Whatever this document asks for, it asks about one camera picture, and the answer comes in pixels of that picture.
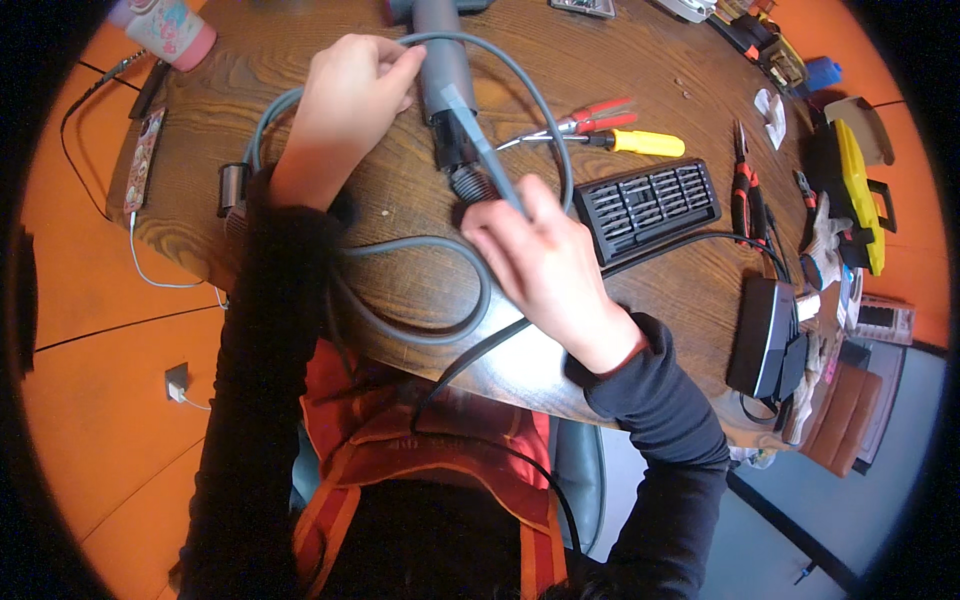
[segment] gray hose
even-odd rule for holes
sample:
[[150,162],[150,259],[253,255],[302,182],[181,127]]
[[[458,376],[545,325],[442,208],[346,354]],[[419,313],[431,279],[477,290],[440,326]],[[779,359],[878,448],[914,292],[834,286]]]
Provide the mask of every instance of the gray hose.
[[[560,133],[560,128],[557,126],[557,120],[553,118],[553,115],[550,113],[550,107],[546,104],[546,101],[543,99],[543,95],[540,94],[540,91],[530,79],[530,76],[528,76],[526,72],[524,72],[523,68],[520,67],[515,60],[511,59],[510,56],[508,56],[503,50],[500,50],[481,37],[472,36],[470,34],[464,34],[460,32],[429,32],[404,36],[397,39],[396,42],[404,46],[409,46],[417,42],[438,38],[468,41],[472,44],[480,46],[497,58],[503,60],[503,62],[510,67],[514,73],[516,73],[523,84],[527,86],[527,89],[530,91],[530,95],[533,96],[534,102],[537,103],[537,107],[543,114],[543,119],[546,121],[547,129],[553,134],[554,144],[556,145],[557,153],[560,155],[561,175],[563,179],[562,204],[564,207],[564,212],[567,212],[570,209],[573,201],[573,166],[570,163],[570,154],[567,151],[565,144],[562,142],[563,135]],[[299,102],[302,95],[302,87],[296,87],[294,89],[287,90],[277,96],[276,99],[270,103],[267,109],[263,111],[263,115],[260,116],[260,121],[256,124],[253,137],[251,138],[250,143],[247,145],[247,150],[244,153],[244,161],[252,166],[254,172],[259,171],[262,168],[260,163],[259,148],[262,142],[263,132],[267,129],[267,127],[270,126],[271,123],[276,120],[280,114]],[[364,320],[366,320],[379,331],[394,337],[401,342],[406,344],[423,344],[427,346],[440,346],[459,342],[460,340],[463,340],[469,336],[469,334],[472,333],[478,325],[480,325],[480,322],[483,321],[484,317],[487,315],[487,310],[490,308],[492,287],[491,276],[483,260],[477,256],[476,252],[474,252],[471,248],[446,238],[432,235],[419,235],[415,237],[392,240],[389,242],[382,242],[380,244],[372,244],[370,246],[362,246],[359,248],[344,248],[340,249],[340,253],[344,256],[359,257],[383,252],[392,252],[394,250],[412,248],[415,246],[437,246],[441,248],[447,248],[448,250],[452,250],[460,254],[467,260],[467,262],[470,263],[470,266],[472,266],[477,273],[477,278],[480,280],[480,298],[477,299],[477,303],[476,306],[474,306],[473,311],[465,321],[449,327],[447,329],[449,331],[448,333],[437,333],[430,331],[418,333],[399,329],[375,315],[366,304],[356,297],[339,273],[334,272],[333,280],[337,287],[340,288],[344,296],[347,297],[350,305],[352,305],[353,308],[360,313]]]

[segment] yellow screwdriver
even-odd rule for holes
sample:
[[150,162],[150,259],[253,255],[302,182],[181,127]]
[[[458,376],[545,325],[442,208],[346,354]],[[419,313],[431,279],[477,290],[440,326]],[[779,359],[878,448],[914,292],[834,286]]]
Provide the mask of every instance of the yellow screwdriver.
[[[551,135],[527,135],[520,138],[520,141],[536,142],[550,139],[553,139]],[[606,130],[586,135],[564,135],[564,139],[607,148],[613,152],[633,152],[639,155],[683,156],[686,152],[683,140],[676,135],[665,133]]]

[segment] white charging cable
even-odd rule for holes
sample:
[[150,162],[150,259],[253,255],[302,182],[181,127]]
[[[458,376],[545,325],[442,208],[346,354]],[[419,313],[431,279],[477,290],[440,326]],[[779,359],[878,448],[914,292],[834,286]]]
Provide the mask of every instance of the white charging cable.
[[208,411],[208,410],[210,410],[210,407],[209,407],[209,406],[201,406],[200,404],[194,404],[193,402],[191,402],[190,400],[188,400],[188,399],[186,398],[186,393],[185,393],[185,392],[186,392],[186,391],[185,391],[182,387],[180,387],[179,385],[177,385],[176,383],[167,382],[167,394],[169,394],[170,397],[171,397],[177,404],[186,403],[186,404],[189,404],[190,406],[195,406],[195,407],[199,408],[199,409],[202,410],[202,411]]
[[[144,281],[146,281],[151,285],[155,285],[156,287],[166,287],[166,288],[176,288],[176,289],[197,287],[202,283],[206,283],[206,281],[203,281],[202,279],[200,281],[197,281],[196,283],[157,283],[156,281],[153,281],[149,277],[143,275],[143,270],[140,269],[140,261],[136,259],[136,248],[133,245],[133,226],[135,225],[136,225],[136,211],[130,213],[130,254],[133,256],[133,266],[136,267],[136,271],[140,274],[140,277]],[[213,287],[213,293],[217,295],[217,304],[224,310],[227,310],[227,305],[220,301],[220,291],[217,290],[217,287],[215,285],[211,284],[211,287]]]

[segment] red vest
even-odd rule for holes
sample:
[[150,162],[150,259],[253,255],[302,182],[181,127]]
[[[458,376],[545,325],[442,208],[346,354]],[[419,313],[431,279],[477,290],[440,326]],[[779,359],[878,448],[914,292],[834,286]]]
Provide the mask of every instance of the red vest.
[[[363,487],[436,468],[472,478],[517,518],[523,600],[566,579],[557,496],[532,466],[484,444],[411,436],[412,410],[396,403],[396,387],[345,393],[349,380],[340,365],[333,346],[321,340],[307,366],[307,393],[300,399],[322,481],[294,532],[300,580],[313,582],[307,597],[320,595]],[[498,442],[549,469],[545,414],[456,391],[441,396],[423,412],[419,430]]]

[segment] screwdriver bit set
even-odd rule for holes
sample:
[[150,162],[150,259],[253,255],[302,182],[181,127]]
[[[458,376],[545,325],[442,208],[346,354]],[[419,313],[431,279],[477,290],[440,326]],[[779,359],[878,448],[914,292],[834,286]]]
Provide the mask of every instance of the screwdriver bit set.
[[603,268],[720,218],[720,203],[699,158],[579,185],[573,201]]

